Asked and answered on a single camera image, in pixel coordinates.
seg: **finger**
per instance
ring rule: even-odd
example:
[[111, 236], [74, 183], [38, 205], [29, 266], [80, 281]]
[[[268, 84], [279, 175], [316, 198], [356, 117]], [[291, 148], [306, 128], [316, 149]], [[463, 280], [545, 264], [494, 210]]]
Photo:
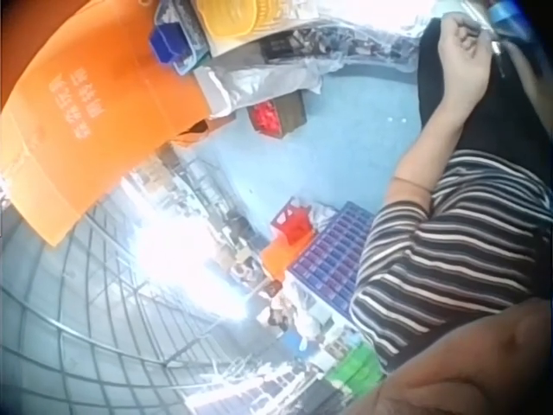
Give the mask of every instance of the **finger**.
[[476, 41], [474, 58], [483, 63], [492, 62], [492, 38], [486, 30], [482, 30]]
[[471, 50], [476, 46], [476, 38], [468, 36], [461, 42], [461, 47], [465, 50]]
[[452, 12], [443, 15], [442, 30], [454, 33], [458, 28], [466, 28], [475, 35], [480, 32], [480, 25], [466, 13]]

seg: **floor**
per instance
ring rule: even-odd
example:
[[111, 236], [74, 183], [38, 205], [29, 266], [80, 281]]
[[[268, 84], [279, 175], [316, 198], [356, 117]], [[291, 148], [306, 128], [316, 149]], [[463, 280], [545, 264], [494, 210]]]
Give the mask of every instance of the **floor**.
[[265, 236], [291, 196], [336, 208], [353, 201], [376, 211], [397, 160], [416, 139], [413, 76], [350, 71], [324, 79], [321, 95], [303, 94], [308, 122], [284, 140], [259, 135], [240, 111], [236, 121], [194, 149], [222, 170]]

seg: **orange bag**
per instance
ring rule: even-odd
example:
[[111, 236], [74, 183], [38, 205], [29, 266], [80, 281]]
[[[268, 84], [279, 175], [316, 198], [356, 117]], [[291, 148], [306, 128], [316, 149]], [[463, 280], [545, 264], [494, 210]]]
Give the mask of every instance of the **orange bag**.
[[129, 169], [209, 116], [195, 77], [149, 49], [156, 5], [92, 0], [30, 62], [3, 108], [0, 174], [50, 245]]

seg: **black skirt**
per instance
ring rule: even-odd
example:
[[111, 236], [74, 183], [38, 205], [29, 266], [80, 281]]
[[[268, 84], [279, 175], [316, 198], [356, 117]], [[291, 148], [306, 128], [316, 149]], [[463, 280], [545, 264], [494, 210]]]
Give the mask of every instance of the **black skirt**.
[[[438, 54], [439, 19], [426, 28], [420, 43], [418, 98], [421, 122], [429, 121], [443, 97], [443, 71]], [[480, 150], [517, 164], [551, 187], [553, 148], [518, 73], [505, 51], [505, 77], [493, 61], [486, 95], [465, 123], [457, 150]]]

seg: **black and white striped sleeve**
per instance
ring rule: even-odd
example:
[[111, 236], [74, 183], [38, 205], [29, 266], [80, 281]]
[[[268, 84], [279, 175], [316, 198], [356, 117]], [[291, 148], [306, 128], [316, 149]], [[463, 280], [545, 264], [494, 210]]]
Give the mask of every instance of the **black and white striped sleeve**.
[[427, 212], [412, 201], [397, 201], [383, 207], [374, 218], [361, 254], [357, 282], [386, 271], [403, 254]]

